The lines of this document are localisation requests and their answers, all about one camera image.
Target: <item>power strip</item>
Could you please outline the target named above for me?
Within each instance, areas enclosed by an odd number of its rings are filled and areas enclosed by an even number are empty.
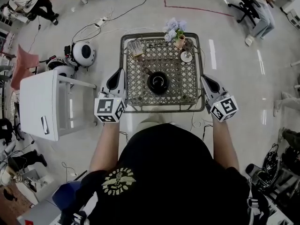
[[[100,21],[97,22],[97,24],[101,27],[106,20],[107,20],[107,17],[102,17],[102,18],[100,18]]]

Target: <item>metal table frame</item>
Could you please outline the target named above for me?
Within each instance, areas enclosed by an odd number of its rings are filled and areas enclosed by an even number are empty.
[[[202,64],[202,56],[201,56],[201,47],[199,43],[199,37],[195,33],[184,33],[186,38],[193,38],[196,41],[196,45],[194,43],[194,49],[195,51],[195,56],[197,55],[198,58],[198,64],[195,59],[195,66],[196,66],[196,85],[198,86],[201,85],[200,77],[203,74],[203,64]],[[124,68],[124,57],[127,55],[127,45],[125,45],[126,41],[129,40],[137,40],[137,39],[144,39],[144,38],[163,38],[165,36],[165,33],[162,32],[155,32],[155,33],[137,33],[137,34],[130,34],[130,35],[124,35],[121,38],[121,43],[120,43],[120,67]],[[127,90],[127,81],[125,81],[125,86],[126,86],[126,99],[128,98],[128,90]],[[203,89],[200,87],[197,89],[198,91],[198,101],[195,104],[190,105],[187,109],[183,109],[182,106],[186,105],[177,105],[179,106],[179,110],[161,110],[161,111],[146,111],[143,110],[143,106],[139,106],[141,110],[137,110],[135,106],[131,106],[134,111],[125,111],[125,113],[188,113],[188,112],[201,112],[205,109],[205,96]],[[199,109],[191,109],[193,106],[197,105],[199,102],[199,99],[201,99],[202,105]]]

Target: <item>pink chair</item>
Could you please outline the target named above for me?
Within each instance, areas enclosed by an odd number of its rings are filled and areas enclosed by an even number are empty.
[[[13,90],[20,89],[20,82],[23,78],[34,75],[29,68],[36,68],[35,74],[37,73],[37,68],[39,66],[38,55],[29,54],[24,51],[21,46],[18,46],[17,61],[15,64],[13,77],[10,86]]]

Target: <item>sneaker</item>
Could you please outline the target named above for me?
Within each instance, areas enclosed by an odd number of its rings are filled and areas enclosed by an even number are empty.
[[[274,108],[273,108],[273,116],[276,117],[279,113],[279,108],[276,106],[276,101],[274,102]]]
[[[283,141],[282,133],[283,133],[284,130],[285,130],[285,127],[281,128],[281,129],[278,131],[278,143],[281,143],[281,142]]]
[[[39,159],[40,159],[40,162],[45,166],[47,167],[47,162],[43,156],[43,154],[39,155]]]
[[[54,20],[52,21],[52,23],[56,26],[56,25],[58,24],[57,19],[54,19]]]
[[[251,44],[253,43],[254,41],[254,37],[252,37],[251,35],[248,35],[245,39],[245,43],[248,45],[248,46],[251,46]]]

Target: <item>black cup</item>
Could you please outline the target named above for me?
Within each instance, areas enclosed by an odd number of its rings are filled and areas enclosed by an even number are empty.
[[[157,94],[164,94],[169,87],[169,79],[163,72],[151,72],[149,68],[145,67],[144,72],[149,75],[147,85],[149,89]]]

